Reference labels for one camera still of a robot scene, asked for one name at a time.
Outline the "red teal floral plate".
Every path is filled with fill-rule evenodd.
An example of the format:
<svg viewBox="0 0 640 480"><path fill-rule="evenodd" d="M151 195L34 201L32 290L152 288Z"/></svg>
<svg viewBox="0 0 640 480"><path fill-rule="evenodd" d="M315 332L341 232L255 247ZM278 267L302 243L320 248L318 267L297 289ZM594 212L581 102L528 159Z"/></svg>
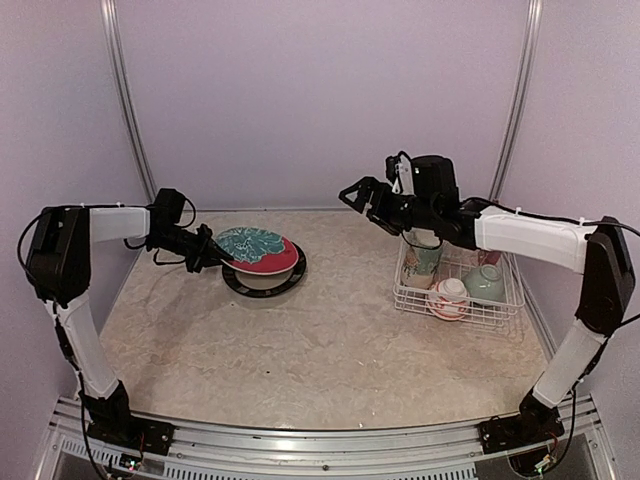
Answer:
<svg viewBox="0 0 640 480"><path fill-rule="evenodd" d="M292 270L301 254L286 237L257 227L233 227L215 237L216 244L231 260L224 264L242 273L276 275Z"/></svg>

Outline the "black striped rim plate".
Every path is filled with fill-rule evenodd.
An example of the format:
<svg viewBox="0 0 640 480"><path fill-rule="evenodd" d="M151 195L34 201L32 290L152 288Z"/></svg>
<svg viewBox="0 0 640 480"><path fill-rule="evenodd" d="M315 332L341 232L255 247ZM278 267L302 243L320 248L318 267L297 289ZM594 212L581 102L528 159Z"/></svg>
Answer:
<svg viewBox="0 0 640 480"><path fill-rule="evenodd" d="M298 260L291 269L285 272L257 275L244 273L224 265L222 278L232 291L249 298L267 299L289 292L302 281L307 268L307 259L303 250L295 243L293 246L298 254Z"/></svg>

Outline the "red polka dot plate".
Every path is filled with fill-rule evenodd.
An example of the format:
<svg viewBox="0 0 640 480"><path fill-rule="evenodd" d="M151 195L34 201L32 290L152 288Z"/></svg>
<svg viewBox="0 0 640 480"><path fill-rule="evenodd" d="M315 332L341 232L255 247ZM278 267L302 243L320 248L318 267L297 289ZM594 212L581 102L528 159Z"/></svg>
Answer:
<svg viewBox="0 0 640 480"><path fill-rule="evenodd" d="M500 251L487 251L487 250L479 250L478 251L478 265L492 265L496 266L500 259L502 253Z"/></svg>

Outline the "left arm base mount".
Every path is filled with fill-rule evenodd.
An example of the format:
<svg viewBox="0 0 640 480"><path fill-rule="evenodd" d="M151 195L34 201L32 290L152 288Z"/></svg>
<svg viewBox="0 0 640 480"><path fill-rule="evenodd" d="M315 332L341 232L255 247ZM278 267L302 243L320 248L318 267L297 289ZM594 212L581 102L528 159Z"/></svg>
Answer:
<svg viewBox="0 0 640 480"><path fill-rule="evenodd" d="M142 453L168 455L175 426L133 415L126 394L114 392L107 399L85 397L84 405L91 419L90 438Z"/></svg>

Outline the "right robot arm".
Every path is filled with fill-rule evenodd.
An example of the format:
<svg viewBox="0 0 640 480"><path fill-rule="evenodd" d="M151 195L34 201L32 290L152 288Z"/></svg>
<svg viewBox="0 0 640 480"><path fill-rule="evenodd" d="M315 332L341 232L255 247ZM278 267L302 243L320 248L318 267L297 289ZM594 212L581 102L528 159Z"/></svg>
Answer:
<svg viewBox="0 0 640 480"><path fill-rule="evenodd" d="M631 323L627 309L636 275L625 235L637 229L613 217L570 219L509 208L494 201L460 196L454 163L438 155L409 159L411 190L404 192L399 152L386 160L386 178L365 176L341 190L339 199L391 235L412 229L432 231L453 246L498 251L546 263L552 289L569 276L573 288L557 293L558 305L575 302L572 323L541 376L516 413L478 425L487 453L543 442L563 435L561 401L597 365L610 338Z"/></svg>

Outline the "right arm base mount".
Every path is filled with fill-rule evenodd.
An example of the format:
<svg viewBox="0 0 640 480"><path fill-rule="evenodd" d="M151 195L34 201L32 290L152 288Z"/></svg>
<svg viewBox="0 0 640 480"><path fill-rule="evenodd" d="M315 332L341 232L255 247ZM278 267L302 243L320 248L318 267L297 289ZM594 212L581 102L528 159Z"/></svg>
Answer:
<svg viewBox="0 0 640 480"><path fill-rule="evenodd" d="M519 411L505 417L491 417L477 425L484 454L518 449L554 437L565 429L557 407L547 407L532 396L526 396Z"/></svg>

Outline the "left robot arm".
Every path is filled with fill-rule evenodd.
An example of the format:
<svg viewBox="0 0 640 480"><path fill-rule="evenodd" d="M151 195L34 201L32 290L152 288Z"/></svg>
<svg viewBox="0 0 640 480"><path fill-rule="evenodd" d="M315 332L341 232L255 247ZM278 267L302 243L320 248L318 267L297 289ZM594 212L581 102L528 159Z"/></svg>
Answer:
<svg viewBox="0 0 640 480"><path fill-rule="evenodd" d="M166 454L174 425L132 414L129 396L106 358L92 318L89 287L91 248L111 240L140 239L148 250L181 257L190 273L231 260L205 224L190 232L180 226L185 196L160 190L147 206L61 205L46 207L28 225L27 251L18 262L45 304L65 359L75 370L88 436L127 448Z"/></svg>

